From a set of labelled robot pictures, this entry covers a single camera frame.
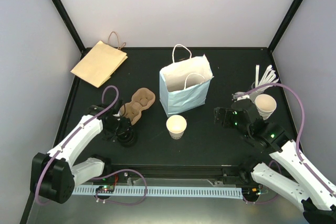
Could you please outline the stack of black lids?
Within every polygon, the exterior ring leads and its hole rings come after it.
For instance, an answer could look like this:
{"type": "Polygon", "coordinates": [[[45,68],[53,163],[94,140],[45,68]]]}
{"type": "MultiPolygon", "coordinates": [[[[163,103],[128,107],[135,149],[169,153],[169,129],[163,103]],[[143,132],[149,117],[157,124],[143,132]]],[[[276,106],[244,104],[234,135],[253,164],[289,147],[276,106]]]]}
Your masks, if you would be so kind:
{"type": "Polygon", "coordinates": [[[131,131],[117,137],[118,142],[123,147],[132,147],[137,142],[137,134],[135,131],[131,131]]]}

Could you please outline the white paper coffee cup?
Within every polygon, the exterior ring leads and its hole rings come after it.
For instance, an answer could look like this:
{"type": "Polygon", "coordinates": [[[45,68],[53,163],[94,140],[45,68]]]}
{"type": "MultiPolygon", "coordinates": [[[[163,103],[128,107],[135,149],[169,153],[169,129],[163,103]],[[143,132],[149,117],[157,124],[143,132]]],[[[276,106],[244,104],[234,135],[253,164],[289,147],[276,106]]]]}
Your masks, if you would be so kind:
{"type": "Polygon", "coordinates": [[[172,139],[180,139],[187,127],[187,121],[181,115],[172,115],[166,121],[166,128],[172,139]]]}

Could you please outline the light blue paper bag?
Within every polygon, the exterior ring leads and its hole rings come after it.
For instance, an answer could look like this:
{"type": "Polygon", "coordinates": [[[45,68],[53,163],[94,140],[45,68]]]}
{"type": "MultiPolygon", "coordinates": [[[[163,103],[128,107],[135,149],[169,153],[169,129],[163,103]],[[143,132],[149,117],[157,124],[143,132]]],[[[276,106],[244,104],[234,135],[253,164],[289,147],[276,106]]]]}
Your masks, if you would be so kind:
{"type": "Polygon", "coordinates": [[[204,105],[213,73],[205,55],[192,56],[182,44],[176,44],[172,51],[172,63],[159,72],[159,96],[167,117],[183,113],[204,105]],[[187,50],[189,57],[175,61],[177,47],[187,50]]]}

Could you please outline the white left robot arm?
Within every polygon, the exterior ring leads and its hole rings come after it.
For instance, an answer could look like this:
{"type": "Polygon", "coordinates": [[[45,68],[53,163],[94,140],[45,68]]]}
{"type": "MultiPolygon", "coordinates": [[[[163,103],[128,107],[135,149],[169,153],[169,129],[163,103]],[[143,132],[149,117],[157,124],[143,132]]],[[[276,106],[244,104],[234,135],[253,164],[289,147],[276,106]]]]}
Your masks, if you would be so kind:
{"type": "Polygon", "coordinates": [[[36,198],[65,203],[79,185],[98,178],[108,181],[113,174],[111,160],[97,154],[76,164],[86,146],[103,131],[131,136],[131,124],[125,118],[125,105],[117,103],[106,110],[92,105],[74,129],[48,153],[37,153],[31,165],[30,191],[36,198]]]}

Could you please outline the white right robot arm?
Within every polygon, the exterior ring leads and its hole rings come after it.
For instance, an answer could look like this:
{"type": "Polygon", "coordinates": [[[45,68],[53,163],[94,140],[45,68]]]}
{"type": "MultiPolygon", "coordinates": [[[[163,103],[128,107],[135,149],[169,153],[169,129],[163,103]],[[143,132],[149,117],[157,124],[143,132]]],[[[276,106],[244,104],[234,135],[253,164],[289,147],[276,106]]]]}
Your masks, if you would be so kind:
{"type": "Polygon", "coordinates": [[[335,185],[326,179],[276,123],[266,122],[249,100],[216,107],[214,121],[237,130],[258,155],[239,166],[244,184],[262,184],[294,204],[308,223],[335,223],[335,185]]]}

